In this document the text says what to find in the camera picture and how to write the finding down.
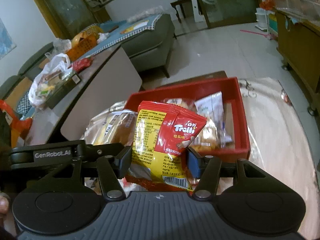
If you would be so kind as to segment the person's left hand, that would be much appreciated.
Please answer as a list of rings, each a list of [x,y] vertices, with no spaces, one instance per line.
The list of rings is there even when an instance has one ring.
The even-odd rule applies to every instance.
[[[10,210],[10,197],[4,193],[0,193],[0,219],[4,219]]]

